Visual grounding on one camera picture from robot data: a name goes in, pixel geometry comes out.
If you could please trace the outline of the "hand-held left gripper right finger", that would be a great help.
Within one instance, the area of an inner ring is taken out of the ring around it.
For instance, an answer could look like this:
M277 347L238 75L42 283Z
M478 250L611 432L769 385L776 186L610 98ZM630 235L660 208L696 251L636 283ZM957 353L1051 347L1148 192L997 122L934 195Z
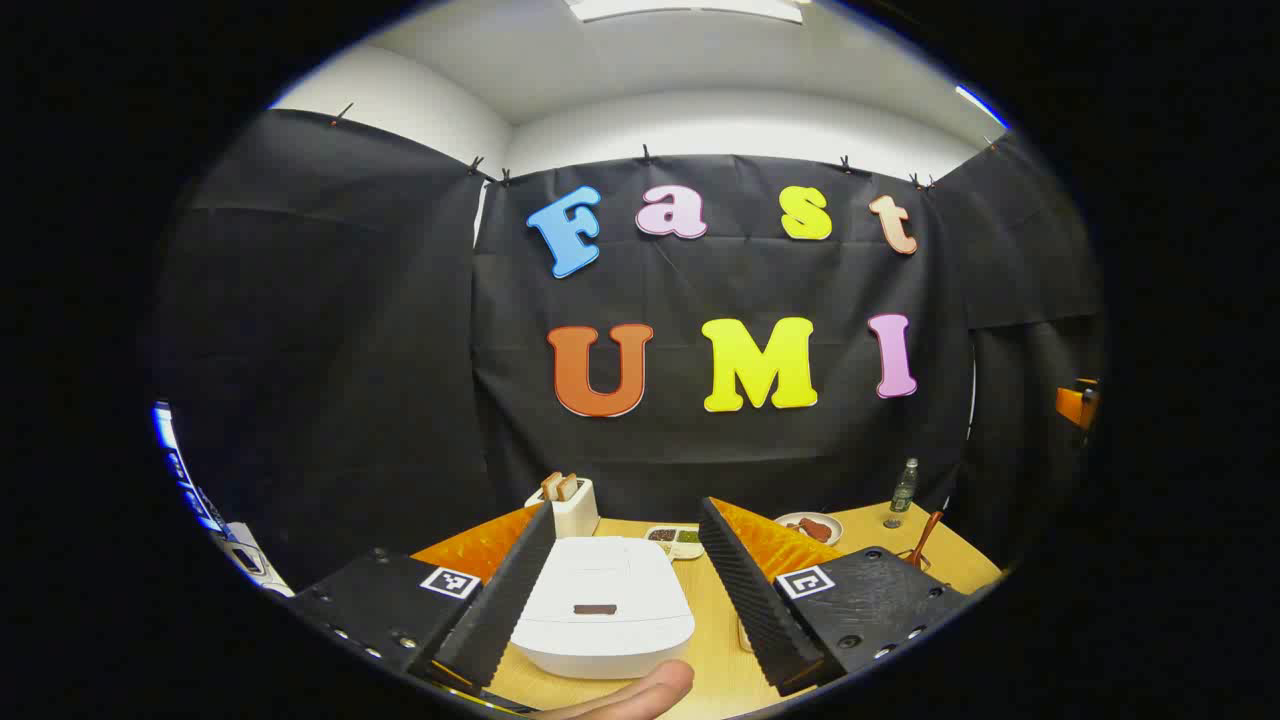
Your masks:
M887 548L842 553L719 498L701 501L699 534L782 697L869 673L975 600Z

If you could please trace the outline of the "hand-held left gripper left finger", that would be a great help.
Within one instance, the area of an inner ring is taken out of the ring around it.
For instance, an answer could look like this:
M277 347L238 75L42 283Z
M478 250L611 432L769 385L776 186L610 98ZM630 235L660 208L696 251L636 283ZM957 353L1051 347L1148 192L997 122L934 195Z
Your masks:
M416 555L370 550L285 606L397 676L477 694L492 684L554 543L552 503L532 505Z

